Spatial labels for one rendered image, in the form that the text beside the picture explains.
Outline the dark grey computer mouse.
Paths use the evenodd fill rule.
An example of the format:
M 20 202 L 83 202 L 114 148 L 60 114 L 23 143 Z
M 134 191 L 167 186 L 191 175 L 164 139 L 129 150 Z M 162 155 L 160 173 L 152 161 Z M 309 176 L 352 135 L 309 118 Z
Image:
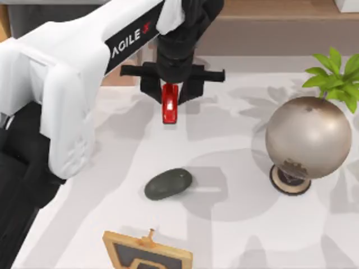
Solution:
M 144 187 L 144 194 L 152 201 L 163 200 L 184 192 L 192 180 L 192 174 L 184 168 L 169 169 L 151 178 Z

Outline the wooden framed blackboard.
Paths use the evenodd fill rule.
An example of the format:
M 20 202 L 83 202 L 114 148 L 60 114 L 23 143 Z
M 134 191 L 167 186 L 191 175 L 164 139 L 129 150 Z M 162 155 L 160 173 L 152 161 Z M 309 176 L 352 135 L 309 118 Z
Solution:
M 192 269 L 192 252 L 153 241 L 154 229 L 135 238 L 105 231 L 103 242 L 114 269 Z

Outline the white object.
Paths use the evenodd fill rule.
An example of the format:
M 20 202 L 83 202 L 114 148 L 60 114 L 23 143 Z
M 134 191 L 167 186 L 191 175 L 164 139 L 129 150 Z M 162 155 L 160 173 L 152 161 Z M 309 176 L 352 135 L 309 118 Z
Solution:
M 341 13 L 359 13 L 359 0 L 334 0 Z

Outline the round metallic plant pot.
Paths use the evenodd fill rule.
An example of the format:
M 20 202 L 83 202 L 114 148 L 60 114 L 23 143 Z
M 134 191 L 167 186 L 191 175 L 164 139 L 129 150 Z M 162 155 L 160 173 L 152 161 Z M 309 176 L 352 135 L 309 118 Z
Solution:
M 333 102 L 342 102 L 351 113 L 359 105 L 359 53 L 345 65 L 335 48 L 328 55 L 313 56 L 322 66 L 306 69 L 310 77 L 302 86 L 317 88 L 319 94 L 288 100 L 273 113 L 265 131 L 272 162 L 286 174 L 304 180 L 331 174 L 350 152 L 351 125 Z

